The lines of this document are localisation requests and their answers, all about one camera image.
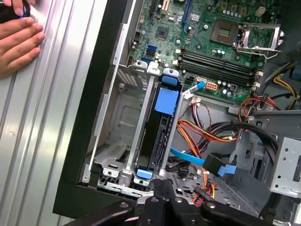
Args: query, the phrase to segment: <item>black plastic frame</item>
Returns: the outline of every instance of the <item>black plastic frame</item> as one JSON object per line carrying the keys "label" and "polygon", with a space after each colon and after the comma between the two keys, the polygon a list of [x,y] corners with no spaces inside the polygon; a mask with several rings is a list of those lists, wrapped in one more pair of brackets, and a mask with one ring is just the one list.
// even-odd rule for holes
{"label": "black plastic frame", "polygon": [[92,127],[127,0],[108,0],[76,115],[53,212],[80,218],[125,198],[79,185]]}

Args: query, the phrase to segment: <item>cpu socket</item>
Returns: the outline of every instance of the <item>cpu socket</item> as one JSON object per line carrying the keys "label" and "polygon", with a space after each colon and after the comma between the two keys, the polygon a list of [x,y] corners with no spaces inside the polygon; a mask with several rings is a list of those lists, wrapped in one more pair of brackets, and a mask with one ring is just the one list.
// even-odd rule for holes
{"label": "cpu socket", "polygon": [[235,39],[236,29],[236,24],[217,20],[213,28],[211,40],[231,46]]}

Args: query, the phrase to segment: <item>ram slot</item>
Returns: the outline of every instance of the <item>ram slot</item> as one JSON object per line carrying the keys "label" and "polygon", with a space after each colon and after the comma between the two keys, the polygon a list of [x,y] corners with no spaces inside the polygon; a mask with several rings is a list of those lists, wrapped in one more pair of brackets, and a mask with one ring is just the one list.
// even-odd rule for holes
{"label": "ram slot", "polygon": [[179,66],[181,69],[197,75],[224,80],[240,86],[250,87],[254,82],[254,71],[252,68],[192,51],[182,51],[182,55],[179,58]]}

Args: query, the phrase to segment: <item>finger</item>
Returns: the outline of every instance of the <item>finger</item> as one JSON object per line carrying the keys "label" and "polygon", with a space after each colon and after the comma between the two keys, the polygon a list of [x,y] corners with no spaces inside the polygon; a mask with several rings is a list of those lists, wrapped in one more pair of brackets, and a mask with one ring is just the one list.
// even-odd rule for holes
{"label": "finger", "polygon": [[28,65],[31,61],[33,61],[35,58],[38,57],[40,52],[41,52],[41,50],[39,48],[34,48],[31,51],[29,51],[27,54],[25,54],[24,56],[11,62],[8,65],[8,74]]}
{"label": "finger", "polygon": [[23,2],[22,0],[12,0],[14,11],[18,16],[23,15]]}
{"label": "finger", "polygon": [[27,0],[28,4],[34,6],[34,4],[36,4],[35,0]]}
{"label": "finger", "polygon": [[11,6],[11,0],[3,0],[3,3],[7,6]]}
{"label": "finger", "polygon": [[43,26],[40,24],[33,24],[30,27],[27,27],[15,34],[12,34],[8,36],[7,38],[4,38],[0,40],[0,46],[2,47],[0,50],[0,55],[3,55],[13,47],[21,44],[22,42],[28,40],[33,35],[39,33],[43,30]]}
{"label": "finger", "polygon": [[33,23],[34,20],[30,17],[27,17],[0,24],[0,40],[31,26]]}
{"label": "finger", "polygon": [[3,58],[7,63],[10,63],[25,54],[29,53],[33,48],[37,47],[44,40],[45,35],[43,33],[38,33],[34,35],[32,38],[22,42],[20,45],[13,47],[9,51],[7,51]]}

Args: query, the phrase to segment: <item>human hand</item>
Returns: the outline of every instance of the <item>human hand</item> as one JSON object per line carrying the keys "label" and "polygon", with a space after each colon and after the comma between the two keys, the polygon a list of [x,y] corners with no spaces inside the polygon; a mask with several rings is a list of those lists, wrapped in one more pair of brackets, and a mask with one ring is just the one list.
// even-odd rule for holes
{"label": "human hand", "polygon": [[19,70],[38,57],[44,40],[43,27],[30,17],[0,24],[0,78]]}
{"label": "human hand", "polygon": [[[27,0],[28,4],[34,5],[35,0]],[[23,15],[23,1],[22,0],[3,0],[3,3],[7,6],[13,5],[14,11],[18,16]]]}

